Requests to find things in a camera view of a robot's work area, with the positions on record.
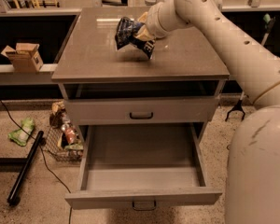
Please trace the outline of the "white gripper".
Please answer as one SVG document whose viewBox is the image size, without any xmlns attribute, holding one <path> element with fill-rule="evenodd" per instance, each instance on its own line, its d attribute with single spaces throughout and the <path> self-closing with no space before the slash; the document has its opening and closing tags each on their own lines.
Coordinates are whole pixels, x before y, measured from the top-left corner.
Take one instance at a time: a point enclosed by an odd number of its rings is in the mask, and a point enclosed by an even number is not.
<svg viewBox="0 0 280 224">
<path fill-rule="evenodd" d="M 152 6 L 148 12 L 145 12 L 136 26 L 134 37 L 141 41 L 164 38 L 172 31 L 184 27 L 184 21 L 175 11 L 174 2 L 159 2 Z"/>
</svg>

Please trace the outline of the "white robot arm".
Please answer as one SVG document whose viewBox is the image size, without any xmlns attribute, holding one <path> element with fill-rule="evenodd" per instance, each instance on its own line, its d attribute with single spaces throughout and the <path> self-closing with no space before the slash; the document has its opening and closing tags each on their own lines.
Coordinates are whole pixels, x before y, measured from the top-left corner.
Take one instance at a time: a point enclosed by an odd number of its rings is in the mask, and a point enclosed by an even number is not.
<svg viewBox="0 0 280 224">
<path fill-rule="evenodd" d="M 231 141 L 226 224 L 280 224 L 280 59 L 229 21 L 218 0 L 169 0 L 152 6 L 142 33 L 161 38 L 198 28 L 256 110 Z"/>
</svg>

